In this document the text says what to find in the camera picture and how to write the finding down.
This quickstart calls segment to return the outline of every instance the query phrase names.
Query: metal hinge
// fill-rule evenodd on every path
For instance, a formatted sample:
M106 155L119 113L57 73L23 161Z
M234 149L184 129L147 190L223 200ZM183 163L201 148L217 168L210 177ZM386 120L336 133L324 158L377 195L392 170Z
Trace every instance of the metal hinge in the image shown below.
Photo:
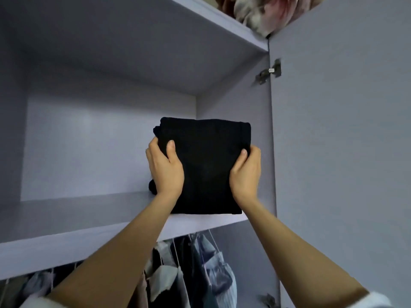
M281 77L281 59L277 58L274 61L274 65L272 68L264 69L258 75L256 75L256 81L259 84L264 84L267 82L270 75L273 74L275 77Z

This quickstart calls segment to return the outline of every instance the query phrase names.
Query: wardrobe door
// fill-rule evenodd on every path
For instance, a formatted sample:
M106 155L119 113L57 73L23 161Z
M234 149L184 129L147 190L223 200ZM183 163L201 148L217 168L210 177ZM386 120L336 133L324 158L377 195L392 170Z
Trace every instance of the wardrobe door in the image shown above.
M197 99L197 119L221 118L251 124L251 143L261 148L258 196L275 212L270 82L255 82L256 74L268 66L268 56L260 56L236 69ZM277 277L249 221L215 228L212 233L235 274L238 308L257 307L257 295L277 295Z
M270 40L277 215L399 307L411 285L409 6L327 0Z

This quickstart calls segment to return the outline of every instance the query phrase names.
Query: top shelf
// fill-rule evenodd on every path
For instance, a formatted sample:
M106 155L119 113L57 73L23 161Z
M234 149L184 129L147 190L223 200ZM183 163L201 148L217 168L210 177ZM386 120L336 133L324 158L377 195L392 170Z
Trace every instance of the top shelf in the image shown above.
M0 6L35 59L191 95L268 52L266 39L202 0L2 0Z

